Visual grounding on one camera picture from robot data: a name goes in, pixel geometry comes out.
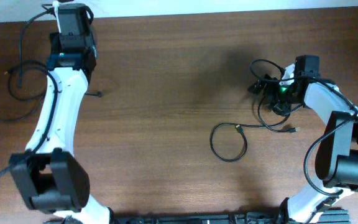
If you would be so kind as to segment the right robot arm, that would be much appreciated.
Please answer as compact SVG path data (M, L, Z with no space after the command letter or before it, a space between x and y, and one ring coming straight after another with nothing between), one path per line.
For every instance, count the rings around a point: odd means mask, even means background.
M274 223L311 223L340 199L358 192L358 107L336 83L319 72L319 57L301 55L279 78L256 76L249 91L263 93L280 116L298 104L313 110L326 125L324 134L307 150L303 172L307 185L286 198Z

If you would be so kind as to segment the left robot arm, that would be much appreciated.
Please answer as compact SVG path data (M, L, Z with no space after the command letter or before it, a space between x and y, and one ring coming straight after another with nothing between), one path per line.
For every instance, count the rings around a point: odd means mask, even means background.
M96 66L93 13L74 1L54 1L51 10L58 32L50 36L46 95L25 152L11 155L11 175L31 210L71 223L110 223L111 211L91 196L90 179L73 148L79 108Z

